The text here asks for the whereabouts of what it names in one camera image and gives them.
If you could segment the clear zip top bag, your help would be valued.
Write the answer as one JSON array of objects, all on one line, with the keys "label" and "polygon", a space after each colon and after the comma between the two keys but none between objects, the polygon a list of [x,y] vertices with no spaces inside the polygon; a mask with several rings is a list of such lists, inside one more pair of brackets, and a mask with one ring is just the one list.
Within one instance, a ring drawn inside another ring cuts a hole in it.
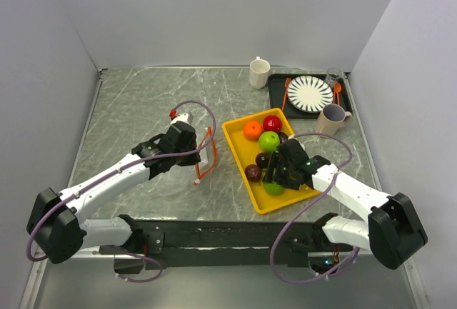
[{"label": "clear zip top bag", "polygon": [[207,143],[206,147],[201,149],[199,152],[201,161],[195,165],[196,179],[194,180],[194,185],[200,184],[202,178],[208,176],[217,165],[217,148],[214,139],[211,138],[212,133],[212,127],[209,126],[206,129],[206,133],[202,141],[198,145],[200,148],[202,145]]}]

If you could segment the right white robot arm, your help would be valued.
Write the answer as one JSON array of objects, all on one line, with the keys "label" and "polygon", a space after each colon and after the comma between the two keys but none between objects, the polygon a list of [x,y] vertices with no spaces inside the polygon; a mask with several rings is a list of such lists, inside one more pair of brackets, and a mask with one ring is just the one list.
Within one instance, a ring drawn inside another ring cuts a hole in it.
[{"label": "right white robot arm", "polygon": [[424,247],[428,236],[411,199],[397,193],[392,196],[371,188],[338,170],[322,156],[308,157],[294,138],[278,146],[282,174],[302,185],[309,185],[345,205],[358,220],[328,213],[313,225],[302,243],[312,250],[351,245],[372,252],[388,269],[395,270]]}]

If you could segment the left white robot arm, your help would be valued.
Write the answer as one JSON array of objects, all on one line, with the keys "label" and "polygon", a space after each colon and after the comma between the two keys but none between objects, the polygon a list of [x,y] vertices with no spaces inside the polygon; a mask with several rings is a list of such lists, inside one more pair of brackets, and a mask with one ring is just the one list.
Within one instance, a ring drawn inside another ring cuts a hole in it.
[{"label": "left white robot arm", "polygon": [[92,223],[90,217],[103,204],[129,189],[151,180],[173,166],[193,166],[201,159],[196,130],[183,121],[168,131],[132,148],[119,162],[71,188],[42,190],[36,197],[26,230],[44,252],[58,264],[77,251],[95,245],[117,245],[126,253],[141,247],[142,236],[123,219]]}]

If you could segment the bumpy green toy fruit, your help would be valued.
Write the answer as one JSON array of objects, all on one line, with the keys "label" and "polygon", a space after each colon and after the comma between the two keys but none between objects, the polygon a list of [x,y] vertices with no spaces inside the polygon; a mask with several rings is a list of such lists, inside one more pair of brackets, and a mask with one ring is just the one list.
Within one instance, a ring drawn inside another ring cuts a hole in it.
[{"label": "bumpy green toy fruit", "polygon": [[280,184],[277,184],[276,182],[271,182],[271,183],[263,183],[263,189],[267,194],[271,196],[279,196],[283,193],[283,186]]}]

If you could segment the maroon toy passion fruit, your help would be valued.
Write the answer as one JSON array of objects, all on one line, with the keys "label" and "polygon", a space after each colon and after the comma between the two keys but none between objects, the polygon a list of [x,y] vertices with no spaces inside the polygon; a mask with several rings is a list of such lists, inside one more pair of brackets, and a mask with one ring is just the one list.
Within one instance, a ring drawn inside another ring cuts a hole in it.
[{"label": "maroon toy passion fruit", "polygon": [[244,170],[245,176],[250,182],[258,182],[261,180],[263,170],[256,164],[249,164]]}]

